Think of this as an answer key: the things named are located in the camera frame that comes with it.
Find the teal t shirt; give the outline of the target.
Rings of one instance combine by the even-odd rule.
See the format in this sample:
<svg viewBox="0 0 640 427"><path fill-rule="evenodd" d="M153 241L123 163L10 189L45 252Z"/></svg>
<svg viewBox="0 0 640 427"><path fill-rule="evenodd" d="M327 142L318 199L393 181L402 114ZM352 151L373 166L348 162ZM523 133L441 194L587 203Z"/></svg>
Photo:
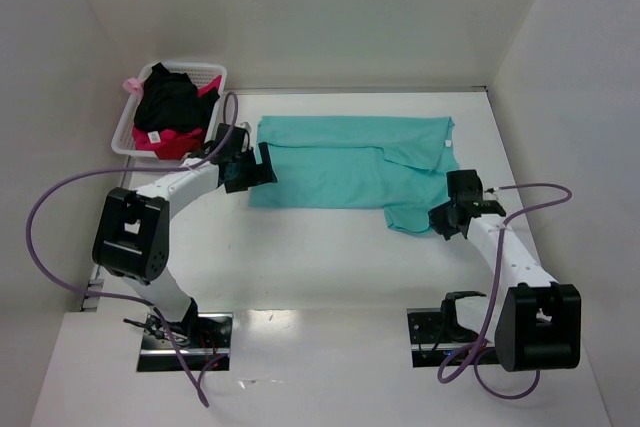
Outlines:
<svg viewBox="0 0 640 427"><path fill-rule="evenodd" d="M388 229L424 237L458 169L449 117L265 116L277 180L252 190L264 209L380 210Z"/></svg>

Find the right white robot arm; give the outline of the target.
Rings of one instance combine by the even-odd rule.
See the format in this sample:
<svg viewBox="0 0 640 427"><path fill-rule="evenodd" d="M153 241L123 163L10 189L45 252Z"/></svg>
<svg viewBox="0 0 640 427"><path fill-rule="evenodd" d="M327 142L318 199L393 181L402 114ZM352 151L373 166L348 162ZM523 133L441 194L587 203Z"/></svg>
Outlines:
<svg viewBox="0 0 640 427"><path fill-rule="evenodd" d="M475 340L449 354L444 367L464 359L449 383L479 361L492 344L500 366L508 372L574 369L580 362L582 300L572 284L561 284L520 241L511 224L526 209L507 213L474 170L447 173L447 202L432 209L432 230L446 240L460 234L482 255L493 280L488 296L466 298L468 310L481 311Z"/></svg>

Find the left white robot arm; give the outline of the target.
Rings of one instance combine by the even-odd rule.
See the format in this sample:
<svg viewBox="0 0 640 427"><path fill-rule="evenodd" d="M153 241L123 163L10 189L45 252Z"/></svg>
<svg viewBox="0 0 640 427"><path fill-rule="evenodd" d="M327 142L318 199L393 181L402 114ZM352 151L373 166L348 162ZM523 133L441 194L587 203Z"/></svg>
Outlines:
<svg viewBox="0 0 640 427"><path fill-rule="evenodd" d="M135 190L114 188L106 196L92 258L111 275L125 279L150 305L156 325L165 319L184 344L194 343L207 330L198 319L196 301L171 274L170 222L195 200L220 187L244 192L275 183L268 144L249 145L250 132L218 125L216 138L204 144L174 170Z"/></svg>

